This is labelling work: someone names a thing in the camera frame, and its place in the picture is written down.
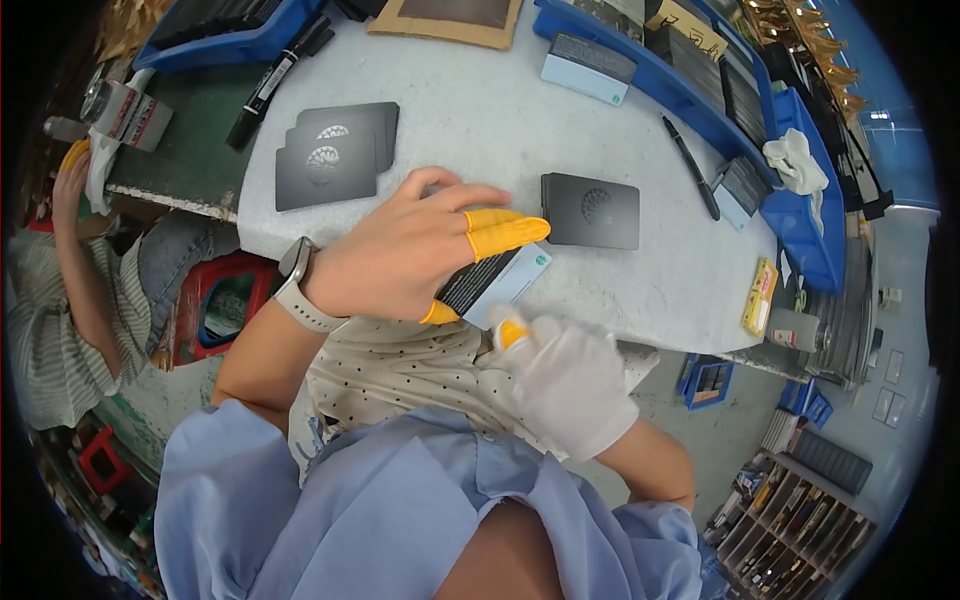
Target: jeans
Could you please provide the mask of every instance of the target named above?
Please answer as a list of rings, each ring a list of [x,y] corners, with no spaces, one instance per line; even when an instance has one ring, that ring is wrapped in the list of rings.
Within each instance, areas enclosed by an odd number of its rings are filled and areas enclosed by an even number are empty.
[[[148,355],[159,342],[190,269],[239,249],[236,226],[181,210],[163,215],[144,235],[137,266],[140,286],[150,304]]]

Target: white foam sheet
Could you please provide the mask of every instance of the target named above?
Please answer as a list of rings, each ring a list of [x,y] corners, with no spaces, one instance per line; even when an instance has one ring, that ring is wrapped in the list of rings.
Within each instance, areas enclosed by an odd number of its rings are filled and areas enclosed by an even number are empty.
[[[671,118],[707,177],[722,158],[639,89],[613,107],[542,81],[549,42],[533,33],[538,10],[524,3],[509,52],[368,36],[334,17],[336,37],[287,76],[256,138],[240,193],[242,248],[280,259],[301,235],[328,245],[423,165],[510,190],[513,208],[529,215],[540,214],[543,173],[616,181],[640,190],[640,250],[542,242],[554,262],[521,306],[657,348],[713,353],[759,343],[740,319],[757,261],[775,258],[773,232],[759,214],[742,232],[709,218],[660,115]],[[378,196],[276,212],[276,150],[297,115],[371,102],[400,105],[396,162],[378,177]]]

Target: pen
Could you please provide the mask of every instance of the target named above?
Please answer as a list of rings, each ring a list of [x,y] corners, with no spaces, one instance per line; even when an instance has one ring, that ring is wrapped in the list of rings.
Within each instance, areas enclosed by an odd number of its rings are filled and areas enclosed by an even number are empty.
[[[693,159],[693,155],[686,147],[684,139],[680,137],[680,132],[678,132],[677,128],[673,126],[673,123],[670,123],[670,119],[666,118],[664,115],[661,116],[663,116],[663,125],[665,125],[666,130],[670,132],[670,137],[672,137],[673,141],[676,142],[677,148],[680,148],[680,154],[684,156],[686,166],[690,170],[690,174],[693,176],[694,181],[697,182],[697,189],[700,190],[700,197],[704,199],[704,204],[707,205],[707,211],[709,211],[710,216],[713,217],[714,221],[719,221],[720,207],[717,206],[717,201],[715,198],[713,198],[713,192],[710,191],[710,186],[707,185],[703,174],[700,173],[700,168],[697,166],[697,161]]]
[[[321,14],[316,21],[300,28],[293,39],[290,40],[290,43],[287,44],[287,47],[280,51],[280,56],[276,57],[274,63],[260,78],[256,89],[253,90],[253,94],[244,104],[237,120],[233,123],[233,128],[230,129],[227,136],[227,144],[230,148],[241,151],[247,146],[253,132],[263,121],[263,115],[266,114],[267,107],[274,98],[274,91],[276,91],[276,87],[280,84],[283,76],[297,63],[300,57],[304,55],[313,56],[326,46],[326,43],[334,35],[333,30],[329,27],[330,18]]]

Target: yellow box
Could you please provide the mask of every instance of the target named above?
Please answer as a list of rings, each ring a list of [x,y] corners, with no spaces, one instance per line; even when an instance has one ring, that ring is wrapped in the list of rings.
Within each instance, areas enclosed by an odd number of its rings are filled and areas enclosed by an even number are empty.
[[[682,34],[692,39],[714,62],[720,60],[720,55],[727,49],[727,41],[716,34],[709,24],[682,9],[672,0],[663,0],[657,14],[647,19],[644,25],[653,30],[673,25]]]
[[[756,266],[754,286],[750,290],[747,309],[743,311],[743,322],[740,324],[757,337],[763,337],[763,330],[766,329],[767,318],[770,316],[770,301],[779,276],[772,260],[765,256],[760,258]]]

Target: hand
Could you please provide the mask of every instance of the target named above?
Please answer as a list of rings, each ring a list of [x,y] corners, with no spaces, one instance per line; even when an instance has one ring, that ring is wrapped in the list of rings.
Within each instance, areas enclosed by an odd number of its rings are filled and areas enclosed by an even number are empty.
[[[496,346],[506,348],[516,375],[513,401],[534,435],[583,462],[627,433],[639,411],[624,389],[612,338],[553,317],[529,326],[512,310],[491,317]]]
[[[444,189],[421,200],[425,188],[437,184]],[[510,199],[508,192],[489,185],[461,183],[441,167],[417,169],[393,197],[314,256],[301,289],[331,317],[456,321],[449,306],[434,300],[448,277],[550,232],[542,219],[511,210],[459,212],[475,204],[502,206]]]
[[[77,226],[80,193],[86,187],[86,176],[90,169],[89,148],[90,140],[74,142],[60,163],[51,195],[54,229],[73,230]]]

